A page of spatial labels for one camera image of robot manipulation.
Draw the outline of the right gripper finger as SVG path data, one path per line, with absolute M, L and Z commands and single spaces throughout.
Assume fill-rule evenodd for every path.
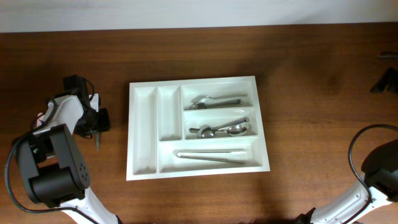
M 382 93 L 384 90 L 387 91 L 386 87 L 386 73 L 390 71 L 395 71 L 394 68 L 388 68 L 387 71 L 383 74 L 383 76 L 373 85 L 370 89 L 371 93 Z
M 386 73 L 386 82 L 387 91 L 398 94 L 396 71 L 390 71 Z

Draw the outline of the small steel teaspoon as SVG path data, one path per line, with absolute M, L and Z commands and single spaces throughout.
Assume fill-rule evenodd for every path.
M 101 141 L 101 133 L 100 132 L 95 132 L 95 144 L 96 144 L 96 150 L 100 150 L 100 141 Z

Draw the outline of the steel fork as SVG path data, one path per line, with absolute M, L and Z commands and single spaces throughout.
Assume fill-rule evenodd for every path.
M 235 93 L 235 94 L 230 94 L 230 95 L 221 95 L 221 96 L 208 96 L 208 95 L 198 95 L 194 97 L 190 102 L 191 104 L 197 104 L 203 100 L 211 99 L 211 100 L 219 100 L 219 99 L 224 99 L 224 98 L 234 98 L 234 97 L 246 97 L 248 96 L 245 93 Z
M 208 108 L 215 108 L 219 106 L 229 106 L 229 105 L 241 105 L 243 104 L 242 99 L 222 101 L 218 103 L 197 103 L 188 107 L 189 110 L 203 110 Z

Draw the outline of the steel tablespoon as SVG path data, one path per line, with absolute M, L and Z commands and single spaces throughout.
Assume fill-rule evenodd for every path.
M 226 133 L 232 137 L 243 136 L 247 133 L 248 129 L 242 124 L 237 124 L 233 126 L 229 126 L 227 128 L 221 129 L 208 129 L 208 128 L 190 128 L 189 132 L 197 135 L 197 138 L 212 138 L 215 137 L 216 133 Z
M 217 132 L 226 133 L 231 137 L 243 136 L 247 133 L 248 128 L 244 125 L 249 122 L 247 116 L 230 121 L 219 126 L 203 125 L 196 133 L 197 138 L 212 138 Z

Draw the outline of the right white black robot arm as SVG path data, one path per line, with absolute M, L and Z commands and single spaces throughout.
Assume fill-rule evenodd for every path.
M 353 148 L 360 135 L 370 129 L 397 130 L 389 124 L 372 124 L 358 131 L 348 148 L 348 164 L 356 183 L 327 205 L 301 213 L 294 223 L 351 224 L 369 212 L 397 202 L 397 140 L 373 149 L 357 171 L 353 164 Z

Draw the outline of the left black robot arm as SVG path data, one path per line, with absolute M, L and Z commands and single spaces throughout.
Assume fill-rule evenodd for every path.
M 6 189 L 17 208 L 27 213 L 63 212 L 76 223 L 120 223 L 90 187 L 89 168 L 74 136 L 100 142 L 110 129 L 109 114 L 92 82 L 72 75 L 63 79 L 64 91 L 48 100 L 30 130 L 16 138 L 4 167 Z M 23 206 L 9 180 L 11 159 L 16 160 L 25 191 L 45 209 Z

